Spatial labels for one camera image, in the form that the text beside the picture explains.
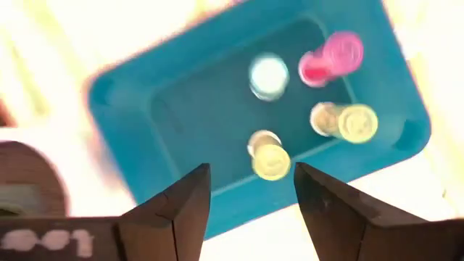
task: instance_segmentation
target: yellow coin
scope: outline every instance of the yellow coin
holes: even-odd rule
[[[369,106],[363,104],[343,109],[338,122],[341,136],[354,144],[371,140],[378,128],[376,113]]]
[[[260,146],[254,153],[252,166],[259,177],[276,181],[290,171],[291,160],[281,146],[268,144]]]

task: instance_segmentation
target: pink coin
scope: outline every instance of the pink coin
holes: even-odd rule
[[[303,83],[311,87],[324,87],[332,77],[326,59],[315,56],[311,51],[300,59],[298,73]]]
[[[364,46],[355,33],[338,32],[331,35],[323,47],[323,57],[331,63],[333,75],[347,75],[363,62]]]

